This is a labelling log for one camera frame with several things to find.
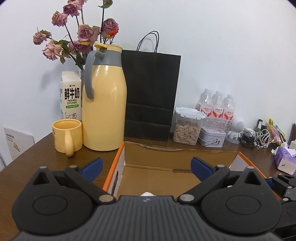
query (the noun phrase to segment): dried rose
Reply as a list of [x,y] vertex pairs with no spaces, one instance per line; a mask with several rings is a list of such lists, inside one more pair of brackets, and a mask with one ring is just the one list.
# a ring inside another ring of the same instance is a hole
[[42,34],[42,33],[38,32],[38,33],[35,33],[35,35],[33,36],[33,43],[35,45],[40,45],[45,40],[47,40],[46,34]]
[[118,33],[118,24],[113,18],[108,18],[103,22],[102,37],[104,39],[114,38]]
[[[73,41],[75,49],[79,53],[89,53],[91,51],[91,45],[83,45],[79,41]],[[72,54],[76,54],[73,44],[69,43],[69,49]]]
[[82,45],[93,45],[98,40],[100,34],[100,27],[90,27],[87,24],[79,25],[78,27],[78,40]]
[[46,58],[50,60],[55,60],[57,59],[56,55],[61,57],[61,51],[62,46],[60,44],[54,44],[54,41],[51,39],[42,52],[43,55],[46,56]]
[[65,13],[59,13],[56,11],[52,16],[52,24],[55,26],[65,26],[67,23],[68,15]]
[[84,0],[68,0],[68,3],[74,4],[77,10],[81,11]]
[[67,15],[71,15],[72,17],[79,16],[77,6],[73,3],[68,3],[63,7],[63,9],[64,9],[64,13]]

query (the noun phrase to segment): white cable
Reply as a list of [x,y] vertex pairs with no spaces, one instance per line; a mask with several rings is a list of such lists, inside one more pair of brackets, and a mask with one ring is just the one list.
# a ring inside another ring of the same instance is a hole
[[267,148],[269,144],[273,142],[274,139],[271,140],[271,135],[267,129],[256,132],[255,147],[257,147],[258,149]]

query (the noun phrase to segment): tissue box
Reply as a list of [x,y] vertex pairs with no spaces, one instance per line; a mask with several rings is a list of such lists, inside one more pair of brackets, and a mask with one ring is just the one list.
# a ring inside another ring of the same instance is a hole
[[296,170],[296,157],[292,157],[287,149],[280,146],[274,156],[276,167],[290,175],[293,175]]

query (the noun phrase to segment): container lid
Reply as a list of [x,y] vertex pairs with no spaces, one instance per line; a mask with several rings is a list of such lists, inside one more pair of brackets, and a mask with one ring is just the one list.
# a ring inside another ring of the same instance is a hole
[[202,131],[209,136],[225,137],[226,133],[221,129],[215,129],[210,127],[202,127]]
[[175,113],[179,114],[182,117],[187,117],[195,120],[205,119],[206,117],[204,112],[186,107],[176,107]]

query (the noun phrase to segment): thermos lid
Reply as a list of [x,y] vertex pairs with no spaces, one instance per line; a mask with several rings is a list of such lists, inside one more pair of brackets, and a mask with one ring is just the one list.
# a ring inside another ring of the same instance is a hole
[[106,49],[106,50],[117,51],[120,53],[122,52],[122,47],[114,44],[102,44],[99,41],[96,41],[94,43],[94,46],[96,47],[97,50]]

